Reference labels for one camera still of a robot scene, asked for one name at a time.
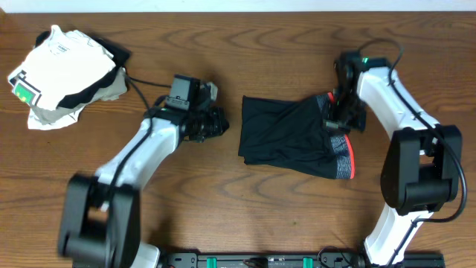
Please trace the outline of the black leggings red grey waistband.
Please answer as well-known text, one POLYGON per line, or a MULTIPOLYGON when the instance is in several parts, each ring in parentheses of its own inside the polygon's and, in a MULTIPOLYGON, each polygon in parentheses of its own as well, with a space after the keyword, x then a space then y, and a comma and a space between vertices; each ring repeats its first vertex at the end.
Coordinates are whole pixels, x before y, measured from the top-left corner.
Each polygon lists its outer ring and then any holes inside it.
POLYGON ((352 179, 355 157, 346 134, 324 129, 332 93, 300 101, 242 98, 238 155, 247 165, 270 165, 327 179, 352 179))

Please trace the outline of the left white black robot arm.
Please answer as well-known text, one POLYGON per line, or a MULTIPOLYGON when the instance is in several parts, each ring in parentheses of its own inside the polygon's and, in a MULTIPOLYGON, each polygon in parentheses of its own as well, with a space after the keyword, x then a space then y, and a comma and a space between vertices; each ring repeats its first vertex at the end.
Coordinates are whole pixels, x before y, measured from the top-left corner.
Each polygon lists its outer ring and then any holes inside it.
POLYGON ((73 267, 157 267, 157 246, 141 239, 141 192, 183 140, 203 142, 229 127, 221 107, 148 109, 139 131, 93 176, 71 177, 58 253, 73 267))

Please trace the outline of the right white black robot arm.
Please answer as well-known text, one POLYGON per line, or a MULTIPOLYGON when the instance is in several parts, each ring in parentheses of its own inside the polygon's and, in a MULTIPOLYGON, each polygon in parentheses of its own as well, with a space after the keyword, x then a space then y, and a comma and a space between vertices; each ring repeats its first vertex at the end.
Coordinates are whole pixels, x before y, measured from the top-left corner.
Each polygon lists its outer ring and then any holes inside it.
POLYGON ((370 108, 390 139, 380 176, 385 206, 353 267, 442 265, 441 257, 406 256, 405 250, 423 223, 451 222, 466 206, 461 132, 426 113, 384 57, 345 51, 334 69, 338 88, 324 126, 345 134, 364 131, 370 108))

